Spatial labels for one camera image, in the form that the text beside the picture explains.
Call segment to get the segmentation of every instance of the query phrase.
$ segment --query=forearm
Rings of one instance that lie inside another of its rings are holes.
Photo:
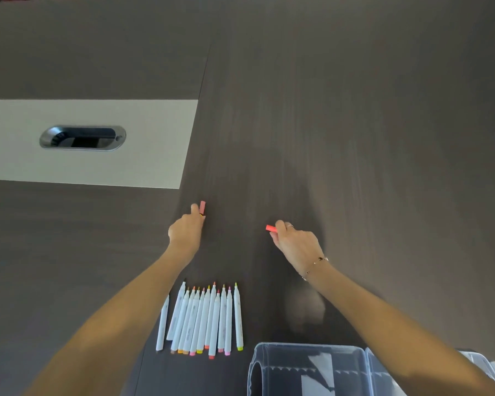
[[[26,395],[117,395],[174,281],[192,258],[175,246],[95,312]]]
[[[495,395],[495,382],[396,308],[323,261],[308,281],[350,322],[409,395]]]

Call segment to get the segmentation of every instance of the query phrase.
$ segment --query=person's left arm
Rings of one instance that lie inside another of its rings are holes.
[[[174,281],[199,248],[204,219],[193,204],[172,224],[165,253],[79,328],[24,395],[119,395]]]

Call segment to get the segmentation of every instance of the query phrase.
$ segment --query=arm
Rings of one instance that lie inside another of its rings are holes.
[[[350,322],[409,396],[495,395],[495,381],[396,308],[326,260],[315,235],[277,221],[270,233],[297,272]]]
[[[117,396],[174,281],[198,250],[204,219],[193,204],[172,224],[165,253],[79,328],[25,396]]]

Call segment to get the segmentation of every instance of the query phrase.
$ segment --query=clear plastic box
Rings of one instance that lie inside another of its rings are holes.
[[[480,353],[460,353],[495,380],[495,363]],[[262,396],[405,395],[369,348],[259,343],[247,374],[247,396],[252,394],[257,364],[262,373]]]

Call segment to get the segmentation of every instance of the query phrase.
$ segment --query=marker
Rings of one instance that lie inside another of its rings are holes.
[[[220,296],[220,320],[218,324],[218,353],[224,352],[225,343],[225,298],[227,294],[225,293],[225,285],[222,287],[222,295]]]
[[[192,329],[192,339],[189,346],[189,353],[191,356],[196,355],[196,343],[198,342],[198,334],[200,333],[200,321],[202,319],[202,310],[204,308],[205,299],[205,288],[202,290],[200,295],[200,301],[198,303],[198,311],[196,313],[196,321],[194,322],[194,328]]]
[[[213,323],[211,325],[211,343],[209,344],[209,359],[216,355],[216,336],[218,334],[218,316],[220,315],[220,291],[216,292],[213,306]]]
[[[178,352],[179,352],[179,347],[181,347],[183,354],[189,354],[189,350],[191,349],[191,342],[193,341],[193,334],[194,334],[194,325],[196,324],[196,316],[198,315],[198,309],[200,307],[200,287],[198,287],[198,290],[196,291],[196,294],[194,295],[194,300],[192,301],[192,306],[191,306],[191,316],[189,317],[189,325],[187,326],[187,334],[185,335],[185,340],[183,346],[178,346]]]
[[[209,316],[209,305],[211,304],[211,286],[207,287],[204,297],[204,308],[202,309],[202,319],[198,331],[198,341],[196,342],[196,353],[201,354],[204,351],[205,332],[207,331],[207,317]]]
[[[163,303],[163,308],[161,309],[161,315],[159,316],[159,327],[158,327],[158,340],[156,341],[156,351],[159,352],[163,350],[163,343],[165,340],[165,326],[167,326],[167,313],[169,312],[169,295]]]
[[[174,331],[174,338],[172,339],[172,345],[170,345],[170,353],[174,354],[178,350],[178,344],[180,343],[180,337],[182,335],[183,322],[185,320],[187,306],[189,305],[189,288],[185,292],[183,301],[181,302],[180,315],[178,316],[178,324],[176,324],[176,330]]]
[[[196,293],[196,286],[193,286],[191,295],[189,296],[189,303],[187,304],[187,312],[185,313],[185,319],[180,333],[180,341],[178,343],[178,353],[183,353],[183,346],[185,343],[185,336],[187,335],[187,328],[189,327],[189,319],[191,318],[191,309],[194,302],[194,294]]]
[[[170,319],[169,332],[167,332],[167,340],[174,339],[174,333],[176,332],[176,324],[178,323],[178,317],[180,314],[180,307],[183,301],[183,295],[185,293],[185,281],[183,281],[180,290],[178,291],[178,297],[176,298],[176,304],[174,305],[174,312]]]
[[[227,300],[225,308],[225,345],[224,353],[226,356],[231,354],[231,329],[233,322],[233,295],[231,295],[231,286],[227,291]]]
[[[211,326],[213,325],[213,313],[214,313],[214,299],[216,296],[216,282],[213,282],[213,288],[211,289],[211,299],[209,300],[209,315],[207,317],[207,329],[205,330],[205,348],[208,349],[211,344]]]
[[[236,348],[239,352],[244,350],[244,333],[242,333],[242,311],[240,309],[240,292],[235,282],[235,331],[236,331]]]

